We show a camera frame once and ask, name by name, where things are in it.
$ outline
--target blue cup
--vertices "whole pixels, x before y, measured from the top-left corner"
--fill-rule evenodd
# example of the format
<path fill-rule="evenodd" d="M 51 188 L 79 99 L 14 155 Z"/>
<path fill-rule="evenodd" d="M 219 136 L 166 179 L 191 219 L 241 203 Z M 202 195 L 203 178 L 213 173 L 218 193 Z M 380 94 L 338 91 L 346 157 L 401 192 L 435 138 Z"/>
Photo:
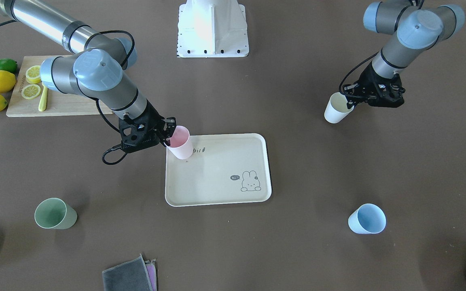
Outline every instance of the blue cup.
<path fill-rule="evenodd" d="M 350 215 L 348 226 L 356 234 L 378 234 L 386 227 L 386 215 L 377 205 L 366 203 Z"/>

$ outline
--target lemon slice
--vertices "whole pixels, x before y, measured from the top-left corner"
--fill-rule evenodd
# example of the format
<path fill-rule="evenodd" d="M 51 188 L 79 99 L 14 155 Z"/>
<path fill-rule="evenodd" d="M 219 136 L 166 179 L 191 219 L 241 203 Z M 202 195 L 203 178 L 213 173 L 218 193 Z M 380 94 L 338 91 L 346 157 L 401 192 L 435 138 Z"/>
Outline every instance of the lemon slice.
<path fill-rule="evenodd" d="M 37 84 L 40 82 L 40 66 L 31 66 L 26 70 L 26 81 L 30 84 Z"/>
<path fill-rule="evenodd" d="M 28 86 L 25 86 L 23 90 L 21 91 L 21 96 L 23 96 L 24 99 L 33 99 L 40 94 L 40 87 L 39 85 L 31 84 Z"/>

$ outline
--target cup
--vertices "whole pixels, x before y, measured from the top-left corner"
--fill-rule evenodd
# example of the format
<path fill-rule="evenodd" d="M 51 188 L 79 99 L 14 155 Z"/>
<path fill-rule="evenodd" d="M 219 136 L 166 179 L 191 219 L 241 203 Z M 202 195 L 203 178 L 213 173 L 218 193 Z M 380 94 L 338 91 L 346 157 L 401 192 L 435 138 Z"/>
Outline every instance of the cup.
<path fill-rule="evenodd" d="M 35 222 L 46 229 L 65 230 L 74 225 L 76 217 L 75 210 L 58 198 L 46 199 L 35 209 Z"/>
<path fill-rule="evenodd" d="M 348 226 L 356 234 L 378 234 L 386 227 L 386 215 L 377 205 L 366 203 L 350 215 Z"/>
<path fill-rule="evenodd" d="M 167 149 L 179 160 L 186 160 L 194 153 L 194 146 L 190 140 L 190 132 L 186 127 L 182 127 L 181 125 L 176 127 Z"/>
<path fill-rule="evenodd" d="M 330 123 L 340 122 L 355 108 L 351 107 L 348 109 L 348 107 L 346 107 L 346 103 L 346 96 L 339 92 L 333 93 L 325 109 L 325 119 Z"/>

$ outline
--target blue joint cap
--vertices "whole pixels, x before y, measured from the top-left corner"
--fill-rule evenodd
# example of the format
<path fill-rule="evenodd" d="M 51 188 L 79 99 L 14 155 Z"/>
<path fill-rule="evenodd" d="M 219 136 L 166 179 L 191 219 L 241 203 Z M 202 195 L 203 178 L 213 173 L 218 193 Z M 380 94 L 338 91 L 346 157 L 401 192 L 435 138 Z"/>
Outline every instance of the blue joint cap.
<path fill-rule="evenodd" d="M 43 61 L 40 65 L 40 79 L 42 85 L 48 87 L 50 90 L 58 91 L 59 89 L 55 86 L 52 76 L 53 62 L 59 57 L 49 57 Z"/>
<path fill-rule="evenodd" d="M 465 23 L 465 12 L 463 9 L 461 9 L 461 7 L 455 4 L 442 5 L 440 7 L 447 7 L 454 12 L 454 15 L 456 16 L 456 28 L 453 32 L 454 35 L 463 27 L 463 24 Z"/>
<path fill-rule="evenodd" d="M 112 89 L 123 76 L 120 64 L 106 51 L 98 48 L 79 55 L 73 64 L 73 73 L 79 83 L 93 91 Z"/>
<path fill-rule="evenodd" d="M 117 39 L 122 43 L 123 47 L 125 48 L 125 53 L 127 54 L 131 50 L 131 46 L 133 45 L 133 43 L 127 38 L 119 37 Z M 127 60 L 127 66 L 124 68 L 124 70 L 127 70 L 128 68 L 132 67 L 136 63 L 137 59 L 138 53 L 136 52 L 136 48 L 134 47 L 133 52 Z"/>
<path fill-rule="evenodd" d="M 379 5 L 381 5 L 381 2 L 373 2 L 366 8 L 366 12 L 364 12 L 362 22 L 364 28 L 369 31 L 377 32 L 377 10 L 379 9 Z"/>
<path fill-rule="evenodd" d="M 443 22 L 431 11 L 417 10 L 402 22 L 396 36 L 403 46 L 420 50 L 433 44 L 443 30 Z"/>

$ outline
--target white tray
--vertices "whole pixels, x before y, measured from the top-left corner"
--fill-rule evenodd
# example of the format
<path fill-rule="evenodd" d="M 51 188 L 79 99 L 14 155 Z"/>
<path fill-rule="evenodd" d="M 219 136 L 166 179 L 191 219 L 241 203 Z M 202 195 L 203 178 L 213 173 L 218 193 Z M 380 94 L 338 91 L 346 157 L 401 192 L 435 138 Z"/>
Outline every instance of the white tray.
<path fill-rule="evenodd" d="M 194 154 L 167 150 L 165 199 L 174 207 L 263 202 L 272 193 L 265 139 L 259 134 L 190 136 Z"/>

